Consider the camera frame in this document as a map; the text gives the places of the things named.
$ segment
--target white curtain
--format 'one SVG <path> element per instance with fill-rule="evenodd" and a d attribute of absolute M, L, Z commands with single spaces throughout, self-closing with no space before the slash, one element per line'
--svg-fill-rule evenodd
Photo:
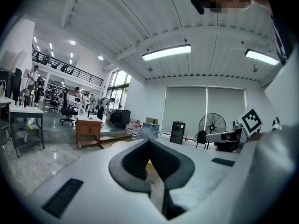
<path fill-rule="evenodd" d="M 199 132 L 199 122 L 206 114 L 205 87 L 168 87 L 162 119 L 162 132 L 171 133 L 176 120 L 186 123 L 184 136 Z"/>
<path fill-rule="evenodd" d="M 209 88 L 207 113 L 221 115 L 226 122 L 226 131 L 232 130 L 233 121 L 245 112 L 243 90 Z"/>

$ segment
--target black railing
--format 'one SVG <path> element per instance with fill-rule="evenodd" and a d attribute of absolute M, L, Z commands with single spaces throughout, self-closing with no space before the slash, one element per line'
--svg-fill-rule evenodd
<path fill-rule="evenodd" d="M 98 78 L 92 74 L 89 74 L 83 70 L 80 70 L 72 65 L 69 65 L 65 62 L 59 61 L 53 57 L 50 57 L 46 54 L 43 54 L 39 51 L 34 50 L 32 47 L 32 61 L 38 62 L 42 65 L 49 66 L 53 69 L 60 70 L 66 74 L 78 77 L 85 81 L 88 81 L 99 86 L 102 85 L 103 79 Z"/>

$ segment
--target person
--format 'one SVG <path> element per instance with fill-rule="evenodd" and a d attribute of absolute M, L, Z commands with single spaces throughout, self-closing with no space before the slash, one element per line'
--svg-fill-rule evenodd
<path fill-rule="evenodd" d="M 29 90 L 29 94 L 31 95 L 32 90 L 34 89 L 34 84 L 38 79 L 38 66 L 34 67 L 33 72 L 28 74 L 28 86 L 27 89 Z"/>
<path fill-rule="evenodd" d="M 103 113 L 109 110 L 110 102 L 115 102 L 114 98 L 102 98 L 99 101 L 98 118 L 103 119 Z"/>
<path fill-rule="evenodd" d="M 276 37 L 277 55 L 282 65 L 288 61 L 293 49 L 297 44 L 296 36 L 284 24 L 278 14 L 281 7 L 275 6 L 275 0 L 196 0 L 192 3 L 200 14 L 204 14 L 204 8 L 208 8 L 213 12 L 221 13 L 224 11 L 240 11 L 248 9 L 252 4 L 260 5 L 266 8 L 273 20 L 273 26 Z"/>

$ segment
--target standing fan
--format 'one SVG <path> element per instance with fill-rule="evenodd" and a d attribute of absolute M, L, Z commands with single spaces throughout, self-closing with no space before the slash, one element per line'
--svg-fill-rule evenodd
<path fill-rule="evenodd" d="M 226 131 L 225 120 L 219 114 L 215 114 L 215 113 L 207 114 L 207 116 L 202 117 L 202 119 L 199 122 L 199 131 L 201 130 L 205 130 L 207 134 L 225 132 Z"/>

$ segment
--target ceiling light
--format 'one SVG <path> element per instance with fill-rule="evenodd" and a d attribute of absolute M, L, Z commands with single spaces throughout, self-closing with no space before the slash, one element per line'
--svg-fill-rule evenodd
<path fill-rule="evenodd" d="M 256 59 L 256 60 L 259 60 L 259 61 L 262 61 L 262 62 L 269 63 L 271 65 L 277 65 L 279 63 L 279 60 L 277 60 L 277 59 L 275 59 L 271 56 L 268 56 L 266 54 L 260 53 L 258 51 L 251 50 L 251 49 L 248 49 L 245 52 L 245 56 L 249 57 L 249 58 Z"/>
<path fill-rule="evenodd" d="M 143 60 L 149 61 L 165 56 L 171 56 L 171 55 L 177 55 L 177 54 L 184 54 L 184 53 L 191 53 L 191 45 L 182 45 L 182 46 L 175 46 L 175 47 L 169 47 L 161 50 L 157 50 L 154 52 L 150 52 L 147 54 L 144 54 L 142 56 Z"/>

